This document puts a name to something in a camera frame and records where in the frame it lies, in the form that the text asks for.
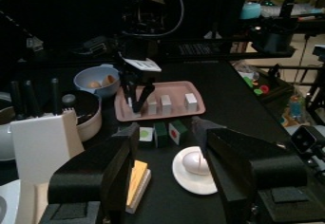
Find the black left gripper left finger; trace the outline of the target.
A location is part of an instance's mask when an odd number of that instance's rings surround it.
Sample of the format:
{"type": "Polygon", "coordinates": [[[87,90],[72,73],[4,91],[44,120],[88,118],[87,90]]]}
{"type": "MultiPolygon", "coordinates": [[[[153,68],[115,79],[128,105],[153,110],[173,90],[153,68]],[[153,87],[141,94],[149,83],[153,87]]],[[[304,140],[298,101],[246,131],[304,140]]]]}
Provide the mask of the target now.
{"type": "Polygon", "coordinates": [[[134,122],[55,172],[39,224],[123,224],[138,130],[134,122]]]}

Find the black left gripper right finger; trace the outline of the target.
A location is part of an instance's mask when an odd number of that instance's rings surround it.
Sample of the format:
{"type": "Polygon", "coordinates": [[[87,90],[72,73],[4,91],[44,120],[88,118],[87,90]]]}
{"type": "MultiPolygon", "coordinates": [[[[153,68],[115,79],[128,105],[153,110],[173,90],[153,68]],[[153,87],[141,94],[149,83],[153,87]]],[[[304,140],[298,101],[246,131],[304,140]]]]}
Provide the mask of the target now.
{"type": "Polygon", "coordinates": [[[325,224],[318,147],[269,142],[198,117],[191,131],[207,160],[226,224],[325,224]]]}

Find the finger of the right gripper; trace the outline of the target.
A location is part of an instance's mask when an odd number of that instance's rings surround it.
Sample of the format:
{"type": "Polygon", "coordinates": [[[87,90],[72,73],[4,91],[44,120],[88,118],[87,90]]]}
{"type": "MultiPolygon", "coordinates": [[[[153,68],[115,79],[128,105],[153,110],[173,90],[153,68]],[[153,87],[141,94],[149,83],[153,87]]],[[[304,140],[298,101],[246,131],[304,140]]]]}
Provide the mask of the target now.
{"type": "Polygon", "coordinates": [[[141,111],[141,108],[143,107],[143,104],[154,90],[155,86],[153,84],[149,84],[146,87],[143,87],[139,98],[134,99],[133,101],[133,110],[135,113],[141,111]]]}
{"type": "Polygon", "coordinates": [[[133,109],[138,109],[137,77],[133,74],[128,74],[127,72],[122,72],[119,75],[119,79],[120,79],[120,86],[123,89],[126,103],[131,106],[133,109]]]}

